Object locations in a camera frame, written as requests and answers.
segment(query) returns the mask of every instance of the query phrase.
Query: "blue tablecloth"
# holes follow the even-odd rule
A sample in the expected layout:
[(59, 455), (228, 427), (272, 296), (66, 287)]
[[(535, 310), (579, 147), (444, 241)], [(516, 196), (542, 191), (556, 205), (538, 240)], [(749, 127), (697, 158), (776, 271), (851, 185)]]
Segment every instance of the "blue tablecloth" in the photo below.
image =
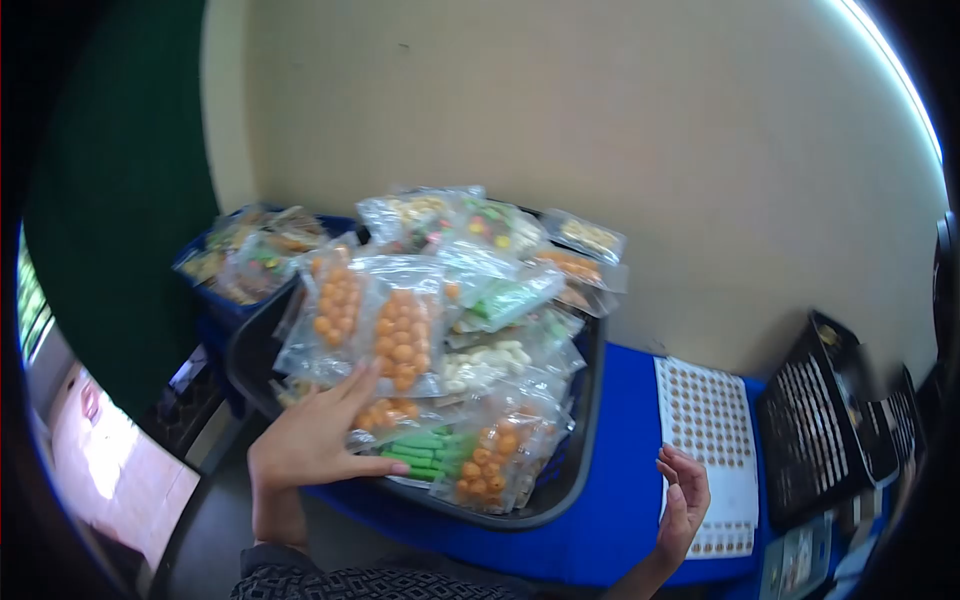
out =
[[(609, 586), (654, 547), (660, 517), (660, 415), (653, 357), (607, 345), (603, 401), (589, 480), (557, 520), (519, 534), (494, 533), (392, 500), (362, 482), (307, 488), (341, 512), (387, 536), (467, 563), (534, 579)], [(753, 402), (762, 384), (748, 381)], [(763, 457), (760, 521), (766, 525)], [(757, 532), (759, 539), (767, 536)], [(739, 559), (687, 561), (667, 582), (688, 585), (742, 577), (759, 568), (761, 544)]]

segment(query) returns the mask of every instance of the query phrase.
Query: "plastic bag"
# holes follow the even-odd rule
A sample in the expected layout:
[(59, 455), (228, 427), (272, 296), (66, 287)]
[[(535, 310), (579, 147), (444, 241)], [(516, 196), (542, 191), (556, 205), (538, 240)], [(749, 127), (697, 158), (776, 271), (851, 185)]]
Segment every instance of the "plastic bag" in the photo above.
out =
[(297, 320), (283, 341), (274, 370), (333, 386), (350, 374), (344, 341), (356, 329), (366, 279), (348, 268), (356, 236), (345, 233), (323, 252), (301, 256), (297, 265), (306, 290)]
[(271, 244), (263, 231), (255, 231), (239, 250), (227, 254), (217, 274), (216, 289), (236, 290), (258, 302), (289, 281), (295, 269), (290, 253)]
[(543, 308), (525, 326), (473, 334), (476, 344), (444, 355), (444, 379), (452, 394), (482, 392), (527, 368), (569, 377), (587, 365), (555, 311)]
[(481, 329), (493, 333), (547, 303), (564, 289), (564, 274), (553, 265), (524, 269), (520, 277), (520, 281), (497, 281), (489, 293), (469, 309), (467, 320), (474, 320)]
[(620, 301), (611, 292), (579, 281), (568, 281), (556, 296), (556, 301), (572, 306), (596, 319), (603, 319), (620, 307)]
[(444, 343), (444, 268), (435, 258), (357, 258), (350, 269), (370, 278), (351, 340), (355, 360), (379, 356), (379, 396), (445, 394), (437, 366)]
[(550, 239), (573, 250), (615, 265), (627, 246), (627, 237), (612, 229), (602, 228), (563, 210), (548, 208), (540, 222)]
[(280, 317), (276, 327), (274, 327), (273, 337), (275, 339), (283, 341), (290, 335), (290, 330), (297, 322), (297, 317), (303, 309), (304, 300), (306, 300), (306, 287), (304, 287), (303, 281), (300, 280), (297, 283), (297, 287), (294, 288), (294, 291), (290, 293), (290, 301), (287, 302), (287, 307), (283, 309), (283, 316)]
[(219, 252), (193, 249), (174, 263), (173, 270), (183, 273), (196, 287), (214, 279), (224, 266), (224, 256)]
[(562, 248), (542, 249), (534, 254), (534, 260), (551, 261), (570, 279), (617, 294), (626, 294), (630, 267), (612, 265), (586, 258), (582, 254)]
[(430, 494), (477, 512), (509, 513), (531, 450), (541, 448), (540, 440), (554, 435), (560, 421), (556, 398), (523, 383), (501, 382), (473, 418), (454, 427), (462, 440), (444, 457)]
[(459, 226), (462, 197), (457, 192), (424, 190), (367, 198), (357, 203), (357, 213), (375, 244), (390, 252), (420, 252)]
[(460, 226), (444, 234), (436, 255), (449, 267), (514, 279), (521, 269), (513, 239), (520, 215), (512, 204), (466, 198)]
[(547, 466), (550, 459), (553, 458), (553, 455), (557, 452), (557, 447), (560, 445), (560, 442), (562, 442), (576, 426), (574, 420), (566, 412), (562, 413), (562, 419), (561, 426), (556, 428), (553, 435), (544, 432), (541, 443), (539, 445), (531, 444), (531, 448), (527, 451), (529, 458), (526, 464), (519, 469), (517, 477), (515, 509), (526, 508), (527, 503), (530, 501), (530, 496), (537, 486), (537, 478), (543, 472), (543, 468)]
[(546, 228), (537, 217), (522, 210), (514, 222), (514, 231), (511, 235), (519, 258), (532, 256), (545, 246), (551, 246)]
[(435, 437), (431, 430), (466, 419), (471, 415), (470, 410), (471, 407), (463, 403), (436, 407), (427, 399), (379, 398), (353, 420), (347, 434), (347, 451), (362, 452), (401, 438), (407, 442), (397, 453), (405, 455), (416, 454), (405, 451), (406, 447), (439, 447), (428, 442)]

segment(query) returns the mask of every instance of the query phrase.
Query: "left hand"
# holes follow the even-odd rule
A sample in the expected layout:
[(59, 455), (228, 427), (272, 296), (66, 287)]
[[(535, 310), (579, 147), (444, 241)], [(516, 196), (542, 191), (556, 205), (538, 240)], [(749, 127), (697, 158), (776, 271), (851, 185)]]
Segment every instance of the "left hand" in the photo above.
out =
[(657, 532), (657, 549), (674, 568), (686, 557), (710, 505), (707, 469), (693, 457), (664, 444), (657, 470), (666, 477), (666, 509)]
[(264, 491), (330, 483), (353, 477), (403, 475), (402, 461), (347, 452), (350, 424), (373, 400), (379, 364), (358, 364), (328, 392), (316, 388), (283, 414), (250, 446), (251, 480)]

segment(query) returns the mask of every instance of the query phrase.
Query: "green snack stick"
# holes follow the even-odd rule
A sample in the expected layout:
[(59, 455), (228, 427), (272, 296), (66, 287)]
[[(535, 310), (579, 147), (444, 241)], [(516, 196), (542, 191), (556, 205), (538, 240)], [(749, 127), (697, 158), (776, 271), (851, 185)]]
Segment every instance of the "green snack stick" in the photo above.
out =
[(411, 479), (419, 479), (421, 481), (433, 481), (441, 475), (443, 475), (443, 473), (434, 468), (410, 467), (410, 472), (407, 473), (407, 477), (410, 477)]
[(409, 436), (403, 438), (403, 445), (410, 448), (425, 448), (428, 450), (439, 450), (444, 447), (444, 441), (428, 436)]
[(396, 452), (397, 454), (406, 454), (407, 456), (416, 456), (418, 458), (433, 458), (434, 453), (434, 450), (427, 450), (426, 448), (414, 448), (404, 444), (393, 444), (393, 447), (390, 448), (390, 451)]
[(475, 438), (475, 437), (476, 437), (476, 436), (468, 435), (468, 434), (466, 434), (466, 433), (455, 433), (455, 434), (449, 436), (449, 437), (446, 439), (446, 443), (447, 443), (447, 445), (450, 445), (450, 444), (462, 444), (463, 442), (466, 442), (466, 441), (469, 440), (470, 438)]
[(449, 460), (449, 461), (458, 461), (467, 458), (469, 456), (469, 450), (463, 449), (446, 449), (446, 450), (434, 450), (434, 457), (440, 460)]
[(450, 477), (459, 477), (460, 470), (463, 468), (461, 465), (453, 465), (451, 463), (445, 463), (444, 461), (434, 461), (433, 468), (436, 470), (441, 470)]
[(399, 461), (403, 461), (410, 467), (421, 467), (421, 468), (430, 468), (433, 463), (432, 460), (428, 458), (420, 458), (418, 456), (407, 456), (406, 454), (397, 454), (395, 452), (381, 452), (380, 456), (386, 456), (387, 458), (396, 458)]

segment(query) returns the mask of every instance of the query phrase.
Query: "white paper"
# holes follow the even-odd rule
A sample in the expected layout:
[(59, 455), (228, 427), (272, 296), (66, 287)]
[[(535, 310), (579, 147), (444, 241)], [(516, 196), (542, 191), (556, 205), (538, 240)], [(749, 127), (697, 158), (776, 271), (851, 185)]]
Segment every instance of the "white paper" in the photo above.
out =
[[(664, 442), (707, 469), (710, 506), (688, 559), (750, 556), (759, 519), (756, 437), (743, 379), (656, 358), (660, 432)], [(666, 508), (663, 479), (660, 517)]]

